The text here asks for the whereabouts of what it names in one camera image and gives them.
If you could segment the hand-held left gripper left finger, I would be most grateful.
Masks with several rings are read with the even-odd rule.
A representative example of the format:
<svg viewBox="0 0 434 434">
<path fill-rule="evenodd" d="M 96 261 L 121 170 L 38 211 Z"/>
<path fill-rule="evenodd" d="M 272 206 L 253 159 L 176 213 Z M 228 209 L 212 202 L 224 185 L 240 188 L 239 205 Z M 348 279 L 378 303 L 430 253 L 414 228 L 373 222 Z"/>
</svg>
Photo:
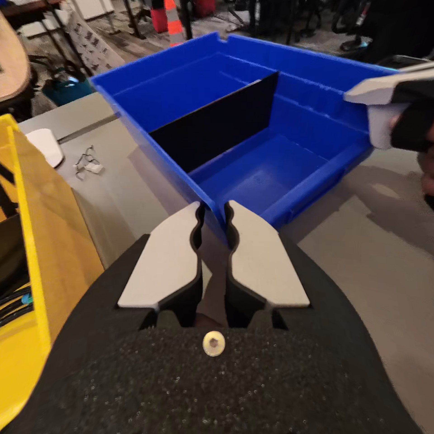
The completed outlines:
<svg viewBox="0 0 434 434">
<path fill-rule="evenodd" d="M 203 203 L 193 202 L 150 233 L 124 290 L 119 308 L 172 311 L 182 327 L 192 327 L 203 295 Z"/>
</svg>

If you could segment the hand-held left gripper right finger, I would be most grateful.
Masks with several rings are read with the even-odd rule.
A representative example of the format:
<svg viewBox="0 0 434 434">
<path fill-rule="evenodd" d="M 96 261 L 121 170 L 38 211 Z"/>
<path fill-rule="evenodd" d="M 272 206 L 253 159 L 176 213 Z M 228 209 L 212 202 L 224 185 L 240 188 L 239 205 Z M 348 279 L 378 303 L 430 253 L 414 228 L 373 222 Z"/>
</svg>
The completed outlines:
<svg viewBox="0 0 434 434">
<path fill-rule="evenodd" d="M 225 310 L 230 327 L 247 327 L 259 311 L 310 307 L 310 300 L 277 230 L 236 202 L 225 203 Z"/>
</svg>

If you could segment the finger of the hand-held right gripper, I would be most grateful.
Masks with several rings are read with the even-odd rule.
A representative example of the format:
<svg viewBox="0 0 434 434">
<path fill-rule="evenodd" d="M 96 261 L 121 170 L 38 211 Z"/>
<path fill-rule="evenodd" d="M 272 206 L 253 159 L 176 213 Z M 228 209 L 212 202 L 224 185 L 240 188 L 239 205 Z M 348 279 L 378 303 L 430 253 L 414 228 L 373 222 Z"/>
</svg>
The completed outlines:
<svg viewBox="0 0 434 434">
<path fill-rule="evenodd" d="M 434 98 L 434 63 L 397 69 L 393 75 L 366 79 L 344 94 L 344 100 L 366 106 L 405 104 Z"/>
</svg>

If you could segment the blue plastic bin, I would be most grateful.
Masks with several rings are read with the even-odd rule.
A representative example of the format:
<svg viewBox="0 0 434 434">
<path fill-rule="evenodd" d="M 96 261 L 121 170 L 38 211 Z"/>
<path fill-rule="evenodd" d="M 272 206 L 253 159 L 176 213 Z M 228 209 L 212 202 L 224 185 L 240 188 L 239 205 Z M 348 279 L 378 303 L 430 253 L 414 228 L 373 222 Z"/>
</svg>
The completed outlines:
<svg viewBox="0 0 434 434">
<path fill-rule="evenodd" d="M 280 72 L 269 126 L 184 172 L 152 131 Z M 288 224 L 372 153 L 366 106 L 344 100 L 361 81 L 396 70 L 217 32 L 94 76 L 138 147 L 188 202 L 205 204 L 215 234 L 229 200 L 275 228 Z"/>
</svg>

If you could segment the yellow plastic bin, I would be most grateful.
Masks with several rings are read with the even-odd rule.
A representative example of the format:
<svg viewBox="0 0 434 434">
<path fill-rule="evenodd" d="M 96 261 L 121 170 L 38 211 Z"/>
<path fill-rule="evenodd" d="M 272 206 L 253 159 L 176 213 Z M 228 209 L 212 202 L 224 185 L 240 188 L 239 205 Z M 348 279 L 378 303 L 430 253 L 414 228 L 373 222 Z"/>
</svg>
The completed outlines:
<svg viewBox="0 0 434 434">
<path fill-rule="evenodd" d="M 1 162 L 12 170 L 33 310 L 1 326 L 0 427 L 24 408 L 69 315 L 104 267 L 72 188 L 1 116 Z"/>
</svg>

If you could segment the grey desk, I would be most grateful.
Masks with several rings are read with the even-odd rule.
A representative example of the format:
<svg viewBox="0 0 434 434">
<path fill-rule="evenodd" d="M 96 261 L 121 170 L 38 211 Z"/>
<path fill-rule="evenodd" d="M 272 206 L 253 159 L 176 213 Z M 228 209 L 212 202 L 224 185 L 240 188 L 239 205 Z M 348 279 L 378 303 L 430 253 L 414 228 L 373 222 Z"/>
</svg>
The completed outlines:
<svg viewBox="0 0 434 434">
<path fill-rule="evenodd" d="M 74 189 L 104 267 L 187 205 L 99 94 L 19 127 L 54 133 L 65 155 L 58 173 Z M 105 170 L 80 181 L 73 165 L 91 145 Z M 411 152 L 374 151 L 280 231 L 346 294 L 402 402 L 433 433 L 433 212 L 416 160 Z"/>
</svg>

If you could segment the person's right hand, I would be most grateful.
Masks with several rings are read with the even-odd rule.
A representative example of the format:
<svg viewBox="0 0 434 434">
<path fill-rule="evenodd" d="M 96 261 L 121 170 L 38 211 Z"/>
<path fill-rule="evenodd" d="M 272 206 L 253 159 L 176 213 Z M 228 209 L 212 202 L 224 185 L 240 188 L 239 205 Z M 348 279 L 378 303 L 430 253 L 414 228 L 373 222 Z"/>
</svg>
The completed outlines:
<svg viewBox="0 0 434 434">
<path fill-rule="evenodd" d="M 426 140 L 431 144 L 425 153 L 420 153 L 418 162 L 422 171 L 421 188 L 424 194 L 434 196 L 434 125 L 426 135 Z"/>
</svg>

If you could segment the metal clip with white tag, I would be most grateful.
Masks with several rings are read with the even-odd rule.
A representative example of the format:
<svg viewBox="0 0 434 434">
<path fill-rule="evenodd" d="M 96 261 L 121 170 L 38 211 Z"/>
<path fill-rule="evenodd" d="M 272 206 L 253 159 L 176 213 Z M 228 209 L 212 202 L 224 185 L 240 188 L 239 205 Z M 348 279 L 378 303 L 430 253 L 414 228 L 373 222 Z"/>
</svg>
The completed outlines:
<svg viewBox="0 0 434 434">
<path fill-rule="evenodd" d="M 100 164 L 99 160 L 96 159 L 94 155 L 94 146 L 89 146 L 84 153 L 80 156 L 78 161 L 73 165 L 74 175 L 80 180 L 84 181 L 88 173 L 99 175 L 105 168 Z"/>
</svg>

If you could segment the black bin divider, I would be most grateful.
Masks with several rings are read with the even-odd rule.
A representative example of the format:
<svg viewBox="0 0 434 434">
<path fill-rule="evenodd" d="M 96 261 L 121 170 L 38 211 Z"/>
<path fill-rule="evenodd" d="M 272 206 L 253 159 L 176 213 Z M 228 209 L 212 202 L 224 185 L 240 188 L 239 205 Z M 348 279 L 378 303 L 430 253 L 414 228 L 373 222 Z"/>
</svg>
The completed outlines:
<svg viewBox="0 0 434 434">
<path fill-rule="evenodd" d="M 269 126 L 279 75 L 256 80 L 149 135 L 190 173 Z"/>
</svg>

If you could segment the white display stand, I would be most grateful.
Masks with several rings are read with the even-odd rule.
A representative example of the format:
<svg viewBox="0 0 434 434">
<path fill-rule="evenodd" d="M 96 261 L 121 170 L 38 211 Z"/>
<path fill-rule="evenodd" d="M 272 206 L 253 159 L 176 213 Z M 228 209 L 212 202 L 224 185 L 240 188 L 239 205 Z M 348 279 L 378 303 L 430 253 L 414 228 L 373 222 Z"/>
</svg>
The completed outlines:
<svg viewBox="0 0 434 434">
<path fill-rule="evenodd" d="M 56 170 L 62 165 L 65 155 L 50 129 L 37 129 L 26 134 L 26 137 L 41 152 L 52 168 Z"/>
</svg>

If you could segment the red bin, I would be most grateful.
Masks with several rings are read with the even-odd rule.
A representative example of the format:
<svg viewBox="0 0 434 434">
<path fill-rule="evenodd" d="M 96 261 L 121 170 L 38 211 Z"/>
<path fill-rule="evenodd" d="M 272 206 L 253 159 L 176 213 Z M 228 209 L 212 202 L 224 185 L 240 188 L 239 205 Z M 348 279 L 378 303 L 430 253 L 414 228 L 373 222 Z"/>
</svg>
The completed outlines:
<svg viewBox="0 0 434 434">
<path fill-rule="evenodd" d="M 194 14 L 197 18 L 206 18 L 216 10 L 215 0 L 192 0 Z"/>
<path fill-rule="evenodd" d="M 167 16 L 164 7 L 152 8 L 151 22 L 157 33 L 165 33 L 168 31 Z"/>
</svg>

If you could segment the teal bag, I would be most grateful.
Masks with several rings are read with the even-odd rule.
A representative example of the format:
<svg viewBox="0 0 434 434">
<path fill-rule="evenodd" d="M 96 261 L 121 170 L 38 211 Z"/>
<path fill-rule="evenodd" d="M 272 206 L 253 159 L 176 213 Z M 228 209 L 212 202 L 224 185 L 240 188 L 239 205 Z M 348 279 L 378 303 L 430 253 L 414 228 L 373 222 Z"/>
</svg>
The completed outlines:
<svg viewBox="0 0 434 434">
<path fill-rule="evenodd" d="M 87 79 L 79 81 L 60 67 L 51 73 L 41 88 L 41 92 L 57 107 L 64 106 L 85 96 L 92 95 L 95 90 Z"/>
</svg>

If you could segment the orange traffic cone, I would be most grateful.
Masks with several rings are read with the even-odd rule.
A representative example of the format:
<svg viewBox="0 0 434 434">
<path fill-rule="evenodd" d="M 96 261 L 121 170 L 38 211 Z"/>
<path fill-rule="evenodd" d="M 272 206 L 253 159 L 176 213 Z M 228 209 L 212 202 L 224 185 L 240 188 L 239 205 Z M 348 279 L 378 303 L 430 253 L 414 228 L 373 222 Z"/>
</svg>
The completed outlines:
<svg viewBox="0 0 434 434">
<path fill-rule="evenodd" d="M 177 12 L 177 7 L 174 0 L 164 1 L 167 30 L 169 33 L 170 46 L 177 46 L 185 42 L 182 22 Z"/>
</svg>

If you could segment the printed checker board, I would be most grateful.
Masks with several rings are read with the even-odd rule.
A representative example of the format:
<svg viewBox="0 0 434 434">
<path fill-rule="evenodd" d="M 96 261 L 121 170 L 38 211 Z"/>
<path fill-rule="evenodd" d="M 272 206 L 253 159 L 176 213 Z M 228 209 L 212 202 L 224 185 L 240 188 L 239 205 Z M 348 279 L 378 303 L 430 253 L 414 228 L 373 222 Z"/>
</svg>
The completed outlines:
<svg viewBox="0 0 434 434">
<path fill-rule="evenodd" d="M 121 67 L 125 61 L 75 11 L 66 25 L 73 45 L 94 75 Z"/>
</svg>

